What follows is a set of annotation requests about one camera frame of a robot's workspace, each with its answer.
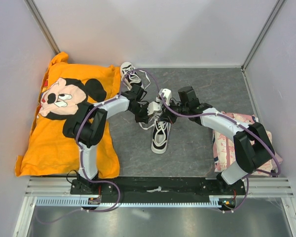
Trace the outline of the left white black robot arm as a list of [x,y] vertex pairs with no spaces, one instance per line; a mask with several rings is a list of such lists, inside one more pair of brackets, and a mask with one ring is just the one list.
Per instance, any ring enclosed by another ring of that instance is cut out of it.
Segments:
[[77,180],[87,194],[98,190],[97,147],[103,138],[107,119],[121,112],[130,111],[136,122],[148,123],[149,102],[142,101],[147,92],[138,85],[115,97],[91,104],[83,102],[75,115],[66,119],[63,134],[74,138],[79,147]]

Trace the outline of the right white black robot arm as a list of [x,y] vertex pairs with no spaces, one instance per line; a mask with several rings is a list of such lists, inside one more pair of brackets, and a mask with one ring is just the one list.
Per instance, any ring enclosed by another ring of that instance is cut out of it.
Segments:
[[179,91],[180,102],[171,101],[171,91],[162,89],[159,98],[163,104],[161,118],[174,123],[178,117],[210,128],[234,143],[235,162],[221,172],[216,182],[217,191],[228,194],[234,183],[250,176],[270,160],[278,162],[264,126],[248,124],[228,117],[207,103],[200,103],[191,86]]

